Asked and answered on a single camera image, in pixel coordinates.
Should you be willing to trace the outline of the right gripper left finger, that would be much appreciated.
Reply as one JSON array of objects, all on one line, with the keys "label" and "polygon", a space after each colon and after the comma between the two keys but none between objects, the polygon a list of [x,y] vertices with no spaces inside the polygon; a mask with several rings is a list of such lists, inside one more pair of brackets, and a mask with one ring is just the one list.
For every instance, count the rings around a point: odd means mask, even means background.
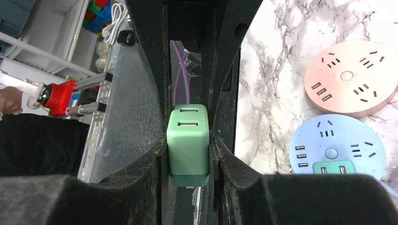
[{"label": "right gripper left finger", "polygon": [[[155,90],[161,124],[169,120],[167,4],[126,3],[140,57]],[[100,183],[69,175],[8,177],[0,180],[3,225],[158,225],[167,205],[166,138]]]}]

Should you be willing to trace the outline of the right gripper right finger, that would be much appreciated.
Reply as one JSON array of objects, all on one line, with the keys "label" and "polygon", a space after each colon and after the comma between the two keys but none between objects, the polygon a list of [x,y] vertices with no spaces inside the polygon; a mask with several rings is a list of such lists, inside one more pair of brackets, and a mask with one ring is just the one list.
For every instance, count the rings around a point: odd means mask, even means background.
[{"label": "right gripper right finger", "polygon": [[[245,32],[260,33],[259,96],[249,101],[254,117],[265,126],[265,146],[271,163],[287,158],[287,136],[304,119],[315,115],[304,95],[304,68],[309,57],[326,44],[356,34],[366,37],[366,23],[382,6],[381,0],[267,0],[234,3],[238,20],[231,28],[219,25],[216,11],[207,25],[201,100],[208,105],[211,124],[225,113],[219,100]],[[225,181],[221,190],[223,225],[395,225],[398,213],[387,192],[365,175],[262,175],[215,139],[218,164]]]}]

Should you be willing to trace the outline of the teal usb charger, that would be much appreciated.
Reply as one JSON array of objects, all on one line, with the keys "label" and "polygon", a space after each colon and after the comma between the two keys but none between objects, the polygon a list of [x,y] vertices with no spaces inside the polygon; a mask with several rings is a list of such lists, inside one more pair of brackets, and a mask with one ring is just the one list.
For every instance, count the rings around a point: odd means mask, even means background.
[{"label": "teal usb charger", "polygon": [[355,166],[350,160],[332,160],[316,162],[312,166],[315,174],[354,174]]}]

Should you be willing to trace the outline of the green usb charger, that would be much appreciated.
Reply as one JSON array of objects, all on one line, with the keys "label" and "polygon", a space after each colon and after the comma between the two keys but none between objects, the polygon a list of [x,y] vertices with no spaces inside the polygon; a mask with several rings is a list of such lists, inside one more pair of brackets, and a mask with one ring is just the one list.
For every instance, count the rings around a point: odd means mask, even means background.
[{"label": "green usb charger", "polygon": [[169,174],[177,187],[202,187],[209,176],[209,124],[207,108],[176,105],[167,132]]}]

